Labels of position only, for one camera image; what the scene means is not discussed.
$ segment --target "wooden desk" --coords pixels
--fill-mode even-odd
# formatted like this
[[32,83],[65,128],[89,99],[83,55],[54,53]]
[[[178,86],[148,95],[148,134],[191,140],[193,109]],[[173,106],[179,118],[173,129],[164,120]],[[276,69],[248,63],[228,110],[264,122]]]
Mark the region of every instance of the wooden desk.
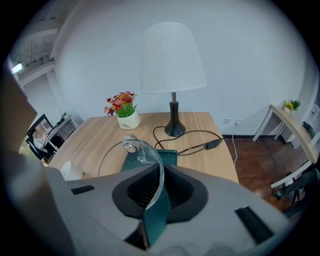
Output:
[[319,151],[314,146],[314,143],[313,143],[310,135],[307,133],[306,129],[302,126],[302,123],[296,121],[295,118],[292,116],[292,114],[285,112],[281,107],[278,107],[275,105],[270,105],[270,109],[269,109],[268,114],[266,115],[259,130],[256,132],[255,136],[252,139],[254,142],[257,140],[257,138],[264,131],[264,129],[265,129],[267,123],[269,122],[273,113],[275,115],[277,115],[282,121],[282,124],[280,125],[278,131],[276,132],[274,139],[276,140],[278,138],[278,136],[282,133],[284,128],[287,126],[291,130],[291,132],[295,135],[295,137],[298,139],[300,145],[303,148],[303,151],[305,152],[305,154],[308,158],[308,161],[306,163],[304,163],[298,170],[296,170],[292,174],[290,174],[289,176],[273,183],[271,185],[271,188],[277,187],[277,186],[291,180],[292,178],[294,178],[298,174],[302,173],[312,163],[315,164],[317,162],[318,156],[319,156]]
[[[153,129],[157,126],[167,125],[170,120],[170,113],[144,113],[139,115],[141,123],[134,130],[121,129],[115,116],[88,118],[63,143],[49,166],[61,170],[66,161],[71,161],[86,173],[85,178],[97,177],[104,155],[114,144],[122,141],[125,135],[134,134],[138,139],[154,146],[156,140],[153,136]],[[187,131],[208,130],[222,137],[208,112],[181,112],[179,117]],[[158,140],[172,139],[165,133],[164,128],[156,129],[155,135]],[[216,137],[207,132],[190,132],[177,140],[163,142],[162,145],[168,150],[179,152],[214,139]],[[100,169],[103,172],[100,171],[100,176],[114,173],[114,171],[104,171],[108,169],[107,166],[104,166],[107,164],[103,161]],[[233,160],[224,141],[214,149],[202,150],[188,156],[179,156],[178,166],[239,182]]]

